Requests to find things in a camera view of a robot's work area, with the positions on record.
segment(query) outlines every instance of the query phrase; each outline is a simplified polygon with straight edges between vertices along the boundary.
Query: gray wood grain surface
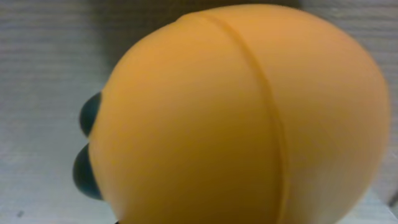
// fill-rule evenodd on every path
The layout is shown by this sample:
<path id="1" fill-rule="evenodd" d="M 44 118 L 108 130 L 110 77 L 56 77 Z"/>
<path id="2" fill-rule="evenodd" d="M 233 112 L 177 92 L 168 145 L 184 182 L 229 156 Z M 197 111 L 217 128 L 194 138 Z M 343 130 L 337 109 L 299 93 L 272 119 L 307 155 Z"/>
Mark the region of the gray wood grain surface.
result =
<path id="1" fill-rule="evenodd" d="M 398 0 L 1 0 L 0 223 L 110 224 L 105 203 L 81 195 L 72 164 L 86 144 L 77 117 L 120 56 L 180 15 L 243 2 L 297 6 L 360 41 L 388 80 L 391 146 L 374 192 L 398 189 Z M 397 223 L 370 192 L 342 223 Z"/>

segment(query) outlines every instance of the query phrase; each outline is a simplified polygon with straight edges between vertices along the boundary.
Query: black eye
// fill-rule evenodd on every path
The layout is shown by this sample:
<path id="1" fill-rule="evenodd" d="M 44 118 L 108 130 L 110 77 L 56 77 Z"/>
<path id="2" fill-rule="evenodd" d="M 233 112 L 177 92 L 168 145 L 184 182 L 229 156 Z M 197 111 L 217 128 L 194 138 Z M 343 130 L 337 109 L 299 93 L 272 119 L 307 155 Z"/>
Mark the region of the black eye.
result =
<path id="1" fill-rule="evenodd" d="M 73 180 L 77 188 L 86 196 L 102 200 L 101 192 L 94 178 L 88 157 L 88 144 L 79 152 L 73 165 Z"/>
<path id="2" fill-rule="evenodd" d="M 101 93 L 97 93 L 83 105 L 80 111 L 80 128 L 86 136 L 90 134 L 93 128 L 100 104 Z"/>

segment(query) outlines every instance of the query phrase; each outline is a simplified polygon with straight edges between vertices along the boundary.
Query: small black mark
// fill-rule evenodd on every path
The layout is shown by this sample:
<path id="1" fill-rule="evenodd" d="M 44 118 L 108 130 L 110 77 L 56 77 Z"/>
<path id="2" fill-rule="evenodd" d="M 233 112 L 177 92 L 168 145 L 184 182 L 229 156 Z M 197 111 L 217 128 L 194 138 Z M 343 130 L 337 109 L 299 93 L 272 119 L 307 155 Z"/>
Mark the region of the small black mark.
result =
<path id="1" fill-rule="evenodd" d="M 18 217 L 18 218 L 21 218 L 21 217 L 24 216 L 24 214 L 25 214 L 24 211 L 19 211 L 18 214 L 17 214 L 17 217 Z"/>

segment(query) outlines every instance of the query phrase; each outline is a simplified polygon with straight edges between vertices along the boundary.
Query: round orange object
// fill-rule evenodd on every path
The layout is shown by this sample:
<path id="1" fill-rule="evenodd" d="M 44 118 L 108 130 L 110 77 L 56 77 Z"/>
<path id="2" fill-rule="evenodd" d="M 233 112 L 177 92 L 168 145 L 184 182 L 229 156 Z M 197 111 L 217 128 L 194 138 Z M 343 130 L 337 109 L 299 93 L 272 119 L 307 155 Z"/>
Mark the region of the round orange object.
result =
<path id="1" fill-rule="evenodd" d="M 375 62 L 306 12 L 196 12 L 102 91 L 90 160 L 120 224 L 334 223 L 370 185 L 389 100 Z"/>

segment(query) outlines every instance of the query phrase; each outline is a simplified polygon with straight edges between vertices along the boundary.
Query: orange plastic surface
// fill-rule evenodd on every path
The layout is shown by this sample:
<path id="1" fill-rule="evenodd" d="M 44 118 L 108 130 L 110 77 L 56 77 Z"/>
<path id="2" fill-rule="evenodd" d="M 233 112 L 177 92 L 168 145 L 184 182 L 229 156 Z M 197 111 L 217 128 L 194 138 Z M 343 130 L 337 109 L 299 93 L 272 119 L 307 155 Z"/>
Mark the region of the orange plastic surface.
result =
<path id="1" fill-rule="evenodd" d="M 389 132 L 369 54 L 306 12 L 197 12 L 138 42 L 103 89 L 90 159 L 120 224 L 331 224 Z"/>

